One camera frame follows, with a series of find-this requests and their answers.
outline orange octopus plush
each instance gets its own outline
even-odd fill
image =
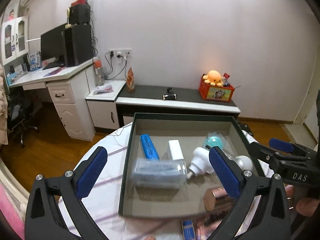
[[[206,84],[210,84],[211,86],[218,86],[222,87],[223,82],[222,82],[222,77],[220,73],[216,70],[210,70],[207,75],[204,75],[202,77],[204,79],[204,82]]]

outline office chair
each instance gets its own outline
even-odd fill
[[[23,135],[28,129],[39,132],[38,127],[29,125],[28,120],[32,116],[33,102],[25,95],[18,93],[8,97],[8,129],[13,130],[13,137],[20,136],[21,147],[24,148]]]

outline white tablecloth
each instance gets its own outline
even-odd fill
[[[110,240],[142,240],[148,235],[153,235],[157,240],[182,240],[182,229],[178,219],[142,220],[123,218],[118,215],[122,174],[131,125],[130,123],[100,140],[79,161],[80,163],[87,160],[98,146],[104,147],[108,152],[106,166],[89,196],[82,199],[82,202],[99,228]],[[249,142],[255,141],[253,137],[245,131],[243,132]],[[260,163],[266,176],[270,177],[273,171],[268,168],[266,163]],[[256,197],[253,206],[256,206],[257,201]],[[69,230],[79,236],[61,198],[59,207]],[[253,207],[251,210],[251,214],[248,214],[240,229],[242,232],[250,223],[255,208]]]

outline computer tower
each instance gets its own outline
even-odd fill
[[[77,66],[93,57],[91,26],[89,24],[73,25],[61,33],[66,66]]]
[[[90,5],[89,4],[77,4],[70,7],[70,24],[90,24]]]

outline blue tube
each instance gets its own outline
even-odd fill
[[[158,153],[156,151],[156,148],[154,147],[149,135],[148,134],[140,135],[140,140],[141,140],[142,148],[146,158],[151,160],[160,160]]]

